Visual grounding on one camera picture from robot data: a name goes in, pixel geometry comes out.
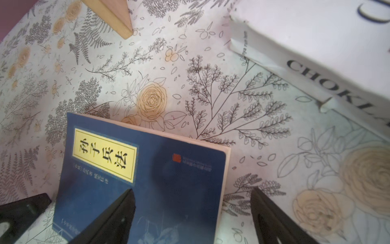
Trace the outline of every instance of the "book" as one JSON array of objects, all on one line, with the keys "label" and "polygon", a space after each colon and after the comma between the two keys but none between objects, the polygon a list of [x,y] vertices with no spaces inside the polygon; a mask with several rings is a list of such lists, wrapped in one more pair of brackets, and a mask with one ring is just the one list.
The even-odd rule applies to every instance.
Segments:
[{"label": "book", "polygon": [[68,113],[53,230],[72,240],[132,189],[129,244],[212,244],[229,157],[228,147]]},{"label": "book", "polygon": [[389,13],[383,0],[241,0],[230,48],[389,140]]}]

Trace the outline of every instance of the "book title label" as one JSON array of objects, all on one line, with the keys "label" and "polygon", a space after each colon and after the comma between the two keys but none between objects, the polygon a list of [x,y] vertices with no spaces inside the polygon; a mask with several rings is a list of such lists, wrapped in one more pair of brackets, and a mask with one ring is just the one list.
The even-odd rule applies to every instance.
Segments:
[{"label": "book title label", "polygon": [[134,181],[137,147],[75,128],[73,156],[130,183]]}]

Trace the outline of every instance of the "chinese characters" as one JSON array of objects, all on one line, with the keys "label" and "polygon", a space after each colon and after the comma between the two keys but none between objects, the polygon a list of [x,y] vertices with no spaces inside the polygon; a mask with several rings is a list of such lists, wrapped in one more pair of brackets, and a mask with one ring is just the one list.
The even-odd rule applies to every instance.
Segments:
[{"label": "chinese characters", "polygon": [[[96,149],[96,142],[93,142],[91,144],[89,144],[87,142],[87,139],[84,138],[83,140],[80,140],[80,150],[82,153],[90,153],[92,154],[93,153],[93,157],[95,157],[95,155],[97,157],[99,157],[99,154],[100,154],[100,150]],[[103,147],[102,148],[102,158],[107,160],[107,163],[111,163],[112,164],[112,159],[111,159],[111,153],[113,153],[114,150],[111,148],[111,147]],[[117,167],[121,167],[122,169],[125,169],[126,168],[126,156],[128,154],[126,152],[123,152],[123,151],[119,151],[115,154],[115,158],[116,158],[116,161],[114,161],[114,165],[116,165]]]}]

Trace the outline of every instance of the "rose illustration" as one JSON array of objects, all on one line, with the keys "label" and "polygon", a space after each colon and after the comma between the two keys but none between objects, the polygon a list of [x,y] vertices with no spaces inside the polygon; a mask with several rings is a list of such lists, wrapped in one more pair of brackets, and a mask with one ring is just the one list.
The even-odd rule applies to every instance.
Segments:
[{"label": "rose illustration", "polygon": [[64,24],[65,18],[59,18],[53,25],[53,33],[57,35],[64,27]]},{"label": "rose illustration", "polygon": [[65,43],[65,38],[61,38],[58,42],[57,42],[57,48],[60,49]]},{"label": "rose illustration", "polygon": [[362,148],[351,152],[340,169],[347,195],[357,206],[390,219],[390,149]]},{"label": "rose illustration", "polygon": [[65,18],[69,21],[75,20],[81,12],[81,1],[72,2],[66,10]]},{"label": "rose illustration", "polygon": [[23,50],[19,54],[18,66],[20,68],[23,68],[26,65],[29,57],[30,57],[30,48],[29,47],[23,48]]},{"label": "rose illustration", "polygon": [[8,71],[8,78],[12,78],[15,75],[16,69],[17,67],[15,64],[11,65],[11,68],[9,68]]},{"label": "rose illustration", "polygon": [[157,83],[146,86],[138,95],[137,107],[142,119],[155,121],[167,105],[167,92]]},{"label": "rose illustration", "polygon": [[128,123],[131,125],[139,126],[141,124],[141,116],[139,115],[130,115],[122,119],[122,122]]},{"label": "rose illustration", "polygon": [[305,190],[293,202],[299,225],[318,236],[325,237],[342,230],[341,209],[334,195],[321,190]]}]

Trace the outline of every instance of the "tabletop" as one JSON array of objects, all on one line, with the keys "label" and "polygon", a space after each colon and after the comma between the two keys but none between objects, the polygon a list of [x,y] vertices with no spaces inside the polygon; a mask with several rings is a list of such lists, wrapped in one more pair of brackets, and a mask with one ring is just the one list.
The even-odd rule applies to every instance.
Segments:
[{"label": "tabletop", "polygon": [[[0,44],[0,204],[55,200],[78,112],[231,147],[216,244],[258,243],[255,187],[320,243],[389,243],[387,143],[230,51],[234,4],[130,0],[123,40],[80,1],[39,0]],[[17,243],[66,243],[54,209]],[[186,243],[145,229],[138,244]]]}]

